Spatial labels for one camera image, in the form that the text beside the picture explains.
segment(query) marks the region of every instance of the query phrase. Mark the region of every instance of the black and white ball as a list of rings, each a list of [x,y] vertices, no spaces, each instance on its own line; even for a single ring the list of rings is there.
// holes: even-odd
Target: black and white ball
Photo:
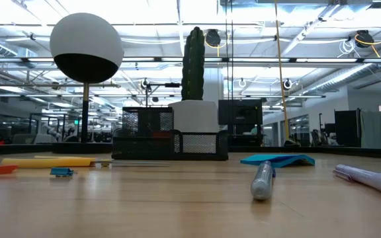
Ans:
[[[123,46],[116,29],[101,17],[75,13],[55,25],[51,54],[58,68],[81,83],[110,79],[123,60]]]

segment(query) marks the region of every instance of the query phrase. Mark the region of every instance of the ceiling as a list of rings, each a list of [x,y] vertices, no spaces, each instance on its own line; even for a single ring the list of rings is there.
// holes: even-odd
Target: ceiling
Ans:
[[[206,47],[206,58],[278,57],[274,5],[243,4],[248,2],[250,1],[235,1],[232,12],[230,6],[224,7],[224,1],[215,0],[28,0],[22,3],[20,0],[0,0],[0,43],[15,50],[29,49],[36,53],[35,57],[51,57],[49,37],[54,25],[68,14],[86,12],[99,15],[115,27],[124,42],[125,57],[182,57],[181,39],[186,39],[195,26],[199,26],[205,32],[208,29],[218,29],[222,45],[226,42],[227,35],[230,35],[227,46],[220,49]],[[346,45],[346,48],[350,50],[345,52],[343,44],[348,37],[351,37],[351,42],[353,42],[357,30],[368,30],[374,40],[380,42],[381,9],[369,9],[371,1],[348,1],[358,4],[341,6],[327,6],[324,1],[318,2],[316,4],[279,4],[280,26],[278,31],[280,39],[282,39],[279,42],[281,51],[286,52],[282,57],[371,57],[374,53],[372,48],[354,47],[352,49]],[[323,21],[319,21],[319,17],[324,17]],[[300,36],[300,40],[297,44],[293,44],[292,40],[298,36]],[[26,79],[31,78],[34,79],[32,83],[36,84],[76,83],[54,69],[54,65],[51,63],[42,63],[39,66],[42,69],[27,69],[13,63],[0,63],[0,70],[14,77],[12,80],[1,79],[12,84],[24,83]],[[277,64],[253,64],[245,67],[235,65],[233,78],[230,73],[227,74],[227,66],[224,64],[207,65],[206,63],[206,67],[221,68],[220,77],[224,80],[225,94],[228,93],[228,85],[230,89],[231,84],[233,84],[233,93],[241,95],[252,93],[277,95],[280,91]],[[346,66],[285,65],[282,68],[282,76],[290,79],[294,83],[293,87],[303,89],[342,67]],[[180,62],[123,62],[120,69],[121,71],[110,81],[105,82],[105,84],[116,84],[118,87],[93,87],[91,94],[141,95],[144,93],[140,87],[143,79],[147,79],[151,83],[179,83],[182,78]],[[381,89],[379,86],[381,84],[377,84],[371,89],[379,90]],[[39,90],[38,93],[63,95],[83,91],[81,87],[35,88],[34,90]],[[180,100],[180,90],[160,87],[153,95],[177,95],[177,97],[160,97],[159,102],[150,102],[150,104],[167,105],[178,101]],[[0,93],[9,92],[0,89]],[[45,99],[47,102],[55,100],[58,99]],[[115,108],[138,106],[143,101],[142,98],[133,99],[132,97],[106,97],[104,100],[106,104]],[[79,106],[80,100],[70,103]]]

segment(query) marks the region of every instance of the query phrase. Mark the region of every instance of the yellow tube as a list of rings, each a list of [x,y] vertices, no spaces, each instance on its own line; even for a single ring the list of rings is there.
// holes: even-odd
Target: yellow tube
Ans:
[[[91,165],[91,158],[72,159],[3,159],[2,165],[17,165],[25,169],[50,169],[52,167],[88,167]]]

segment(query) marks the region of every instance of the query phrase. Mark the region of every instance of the small blue object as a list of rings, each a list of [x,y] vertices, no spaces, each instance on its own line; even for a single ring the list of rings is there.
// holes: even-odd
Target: small blue object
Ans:
[[[315,165],[316,161],[307,155],[252,155],[242,159],[247,165],[260,165],[263,161],[270,161],[273,168],[282,168],[287,165]]]
[[[52,168],[50,175],[63,176],[63,177],[70,177],[73,175],[74,171],[72,171],[69,168]]]

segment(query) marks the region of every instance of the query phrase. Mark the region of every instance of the blue cloth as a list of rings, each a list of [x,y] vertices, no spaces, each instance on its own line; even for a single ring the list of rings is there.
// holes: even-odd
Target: blue cloth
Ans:
[[[241,160],[246,165],[260,165],[263,161],[270,161],[273,168],[282,168],[287,165],[315,165],[316,161],[307,155],[252,155]]]

